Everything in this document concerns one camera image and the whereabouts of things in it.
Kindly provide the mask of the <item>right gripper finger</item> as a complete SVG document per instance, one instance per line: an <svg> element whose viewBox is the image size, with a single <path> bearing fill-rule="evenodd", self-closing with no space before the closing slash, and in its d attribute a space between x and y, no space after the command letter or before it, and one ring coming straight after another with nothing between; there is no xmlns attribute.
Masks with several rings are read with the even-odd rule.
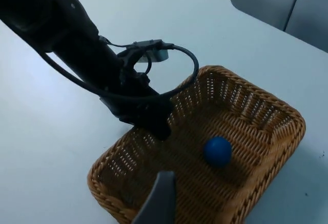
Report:
<svg viewBox="0 0 328 224"><path fill-rule="evenodd" d="M173 171L160 171L144 205L133 219L134 224L175 222L176 178Z"/></svg>

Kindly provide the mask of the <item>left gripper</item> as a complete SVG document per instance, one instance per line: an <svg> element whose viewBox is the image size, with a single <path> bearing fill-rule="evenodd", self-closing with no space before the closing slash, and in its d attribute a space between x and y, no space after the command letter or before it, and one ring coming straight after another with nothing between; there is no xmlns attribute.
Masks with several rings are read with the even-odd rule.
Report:
<svg viewBox="0 0 328 224"><path fill-rule="evenodd" d="M168 117L172 103L149 86L147 72L137 72L134 65L146 57L148 65L151 55L141 48L127 48L118 54L122 68L118 74L120 93L117 98L102 97L101 100L122 122L147 128L156 138L166 140L171 135Z"/></svg>

